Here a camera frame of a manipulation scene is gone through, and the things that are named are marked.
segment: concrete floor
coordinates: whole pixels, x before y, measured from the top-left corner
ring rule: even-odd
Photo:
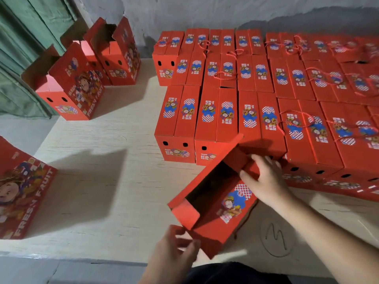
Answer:
[[[0,115],[0,135],[33,155],[54,126],[51,119],[23,119]],[[145,264],[91,259],[31,259],[0,252],[2,284],[136,284]],[[336,284],[329,278],[289,276],[294,284]]]

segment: cartoon face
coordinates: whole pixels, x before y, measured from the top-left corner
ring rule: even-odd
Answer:
[[[86,80],[86,79],[81,79],[80,80],[80,86],[82,88],[82,90],[84,90],[85,92],[87,92],[89,90],[89,81]]]
[[[226,200],[225,206],[226,206],[226,208],[232,208],[233,207],[233,201],[232,200]]]
[[[19,194],[20,188],[16,182],[8,182],[0,186],[0,203],[10,202]]]

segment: gray wall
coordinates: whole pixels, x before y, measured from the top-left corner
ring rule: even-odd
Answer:
[[[142,56],[161,31],[260,28],[266,31],[379,35],[379,0],[73,0],[86,22],[127,16]]]

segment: plywood surface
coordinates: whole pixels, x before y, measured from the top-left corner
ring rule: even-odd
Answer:
[[[138,84],[107,88],[91,121],[59,118],[35,157],[59,169],[24,240],[0,240],[10,254],[147,262],[169,224],[166,205],[201,170],[164,162],[154,138],[165,87],[152,60]],[[379,246],[379,204],[294,189],[327,218]],[[212,262],[239,261],[265,272],[328,277],[294,230],[260,203]],[[208,263],[200,253],[195,265]]]

